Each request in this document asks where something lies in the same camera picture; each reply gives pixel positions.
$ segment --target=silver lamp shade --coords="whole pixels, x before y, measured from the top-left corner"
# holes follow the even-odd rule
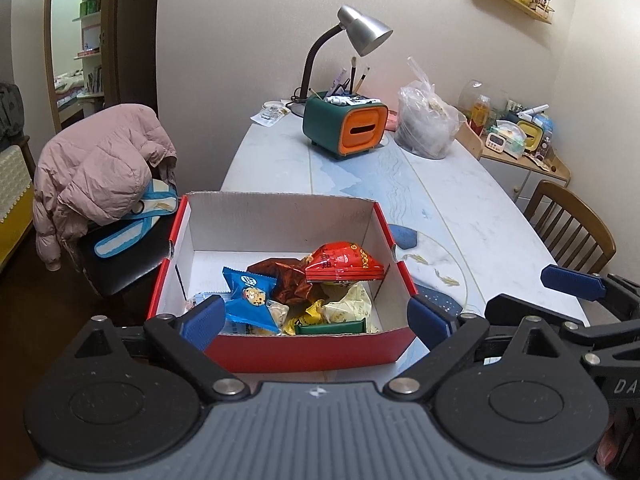
[[[347,5],[343,5],[338,10],[338,19],[340,26],[347,31],[351,44],[361,57],[376,50],[393,32],[384,23]]]

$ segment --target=blue snack package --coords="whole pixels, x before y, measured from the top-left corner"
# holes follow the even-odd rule
[[[231,289],[231,299],[225,303],[226,318],[277,333],[278,327],[267,308],[276,278],[228,267],[222,269],[222,275]]]

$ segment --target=desk lamp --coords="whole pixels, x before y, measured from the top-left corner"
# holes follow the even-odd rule
[[[354,49],[360,57],[364,57],[376,50],[393,32],[384,23],[346,5],[343,5],[338,10],[338,20],[340,23],[320,36],[306,55],[305,71],[302,74],[302,83],[300,84],[300,95],[293,95],[291,98],[292,105],[290,105],[291,111],[298,117],[303,117],[305,114],[311,68],[321,46],[342,30],[346,30]]]

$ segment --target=cardboard box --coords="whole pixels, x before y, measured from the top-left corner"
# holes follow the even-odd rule
[[[296,194],[195,192],[182,197],[148,316],[184,313],[187,298],[228,290],[222,267],[245,270],[272,257],[301,258],[340,240],[361,245],[385,266],[369,282],[382,332],[357,335],[219,335],[206,354],[234,373],[306,372],[395,362],[414,340],[406,308],[415,287],[380,206],[372,201]]]

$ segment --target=wooden chair backrest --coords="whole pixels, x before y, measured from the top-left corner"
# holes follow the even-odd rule
[[[534,225],[534,229],[540,239],[545,243],[546,248],[549,249],[550,253],[552,253],[556,262],[558,262],[558,265],[567,269],[582,270],[585,264],[587,264],[587,261],[593,256],[596,249],[600,248],[602,255],[588,270],[582,270],[582,272],[588,272],[590,274],[600,272],[602,267],[604,267],[607,262],[613,258],[614,254],[616,254],[616,243],[607,226],[600,217],[596,215],[591,208],[589,208],[589,206],[587,206],[571,191],[562,186],[558,186],[558,184],[549,182],[548,180],[540,181],[533,193],[533,196],[531,197],[531,200],[529,201],[529,205],[527,205],[527,208],[524,211],[524,216],[529,220],[529,222],[531,222],[542,198],[545,196],[551,200],[551,204],[549,204],[544,210],[542,216]],[[557,208],[557,206],[559,207],[559,210],[553,219],[551,219],[551,213]],[[550,235],[558,226],[558,222],[565,212],[569,215],[569,219],[556,233],[553,239],[549,240]],[[553,250],[556,248],[560,240],[566,235],[567,230],[572,224],[577,226],[571,232],[571,235],[558,252],[553,254]],[[575,242],[578,234],[580,234],[582,230],[586,231],[586,234],[584,237],[579,238],[579,242],[574,247],[574,250],[563,260],[562,257],[568,251],[569,247],[571,247]],[[583,253],[582,258],[576,264],[576,258],[583,251],[590,238],[593,239],[593,245]]]
[[[480,156],[482,155],[482,139],[476,135],[466,121],[460,126],[460,129],[456,133],[456,139],[476,160],[480,160]]]

